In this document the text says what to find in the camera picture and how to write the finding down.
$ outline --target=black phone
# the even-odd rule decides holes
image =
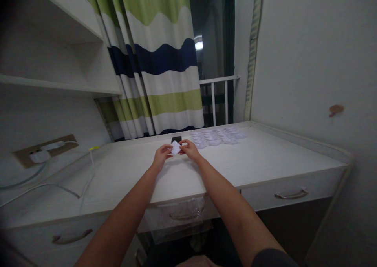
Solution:
[[[179,143],[181,140],[182,140],[182,137],[181,137],[181,136],[179,136],[179,137],[173,137],[171,143],[173,143],[173,141],[176,141],[176,142]]]

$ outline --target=window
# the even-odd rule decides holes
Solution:
[[[199,80],[234,75],[234,0],[190,0]],[[228,123],[233,122],[228,82]],[[216,125],[225,124],[224,82],[214,85]],[[205,127],[213,126],[211,84],[201,86]]]

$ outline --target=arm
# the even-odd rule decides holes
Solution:
[[[111,212],[80,256],[75,267],[120,266],[137,227],[150,202],[154,183],[162,170],[171,145],[163,145],[155,154],[153,164],[136,185]]]
[[[181,146],[180,154],[187,154],[198,165],[207,193],[227,227],[242,265],[250,267],[254,257],[267,248],[285,252],[253,208],[238,190],[200,155],[195,144],[187,139],[180,142],[182,143],[187,145]]]

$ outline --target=balcony railing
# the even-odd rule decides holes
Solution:
[[[240,77],[238,75],[233,75],[229,77],[220,77],[220,78],[214,78],[214,79],[205,79],[200,80],[200,85],[204,84],[211,84],[211,94],[212,94],[212,114],[213,114],[213,125],[216,126],[216,108],[215,108],[215,89],[214,84],[216,82],[224,82],[225,84],[225,124],[228,124],[228,81],[233,80],[234,81],[234,91],[236,90],[236,83]]]

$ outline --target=cable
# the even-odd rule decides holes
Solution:
[[[88,175],[88,179],[86,180],[86,183],[84,184],[84,188],[83,188],[83,192],[82,192],[81,196],[78,195],[77,193],[73,192],[72,190],[69,190],[68,188],[65,188],[65,187],[63,187],[63,186],[60,186],[60,185],[57,185],[57,184],[45,183],[45,184],[41,184],[41,185],[37,185],[37,186],[35,186],[35,187],[32,187],[31,189],[28,189],[27,191],[25,191],[25,192],[21,193],[20,195],[16,196],[15,198],[13,198],[13,199],[11,199],[11,200],[5,202],[4,204],[0,205],[0,208],[3,208],[4,206],[8,205],[9,203],[15,201],[16,199],[18,199],[18,198],[20,198],[21,196],[23,196],[23,195],[25,195],[25,194],[31,192],[32,190],[34,190],[34,189],[36,189],[36,188],[40,188],[40,187],[44,187],[44,186],[49,186],[49,185],[50,185],[50,186],[57,187],[57,188],[60,188],[60,189],[62,189],[62,190],[64,190],[64,191],[66,191],[66,192],[69,192],[69,193],[73,194],[74,196],[76,196],[77,199],[82,198],[82,197],[85,195],[85,193],[86,193],[86,191],[87,191],[87,189],[88,189],[88,187],[89,187],[88,184],[89,184],[90,181],[94,178],[94,175],[95,175],[95,174],[93,173],[93,170],[94,170],[94,161],[93,161],[92,150],[93,150],[93,149],[98,149],[98,148],[99,148],[98,146],[95,146],[95,147],[92,147],[92,148],[89,149],[90,160],[92,161],[92,169],[90,170],[89,175]],[[43,168],[45,167],[45,165],[46,165],[46,163],[44,163],[44,166],[41,166],[41,168],[40,168],[40,169],[38,170],[38,172],[37,172],[38,174],[43,170]]]
[[[49,185],[57,187],[57,188],[60,188],[62,190],[65,190],[66,192],[69,192],[70,194],[73,194],[74,196],[76,196],[77,199],[80,198],[80,196],[77,193],[73,192],[72,190],[69,190],[68,188],[65,188],[65,187],[62,187],[62,186],[56,185],[56,184],[46,183],[46,184],[37,185],[36,187],[28,189],[27,191],[25,191],[25,192],[21,193],[20,195],[16,196],[15,198],[13,198],[13,199],[5,202],[4,204],[0,205],[0,208],[3,208],[4,206],[8,205],[9,203],[11,203],[11,202],[15,201],[16,199],[20,198],[21,196],[23,196],[23,195],[31,192],[32,190],[35,190],[36,188],[40,188],[40,187],[44,187],[44,186],[49,186]]]
[[[32,176],[28,177],[27,179],[25,179],[25,180],[23,180],[19,183],[15,183],[13,185],[9,185],[9,186],[6,186],[6,187],[0,187],[0,190],[8,190],[8,189],[23,185],[24,183],[27,183],[28,181],[30,181],[30,180],[34,179],[36,176],[38,176],[43,171],[43,169],[46,167],[46,164],[47,164],[47,162],[43,163],[42,166],[39,167],[39,169]]]

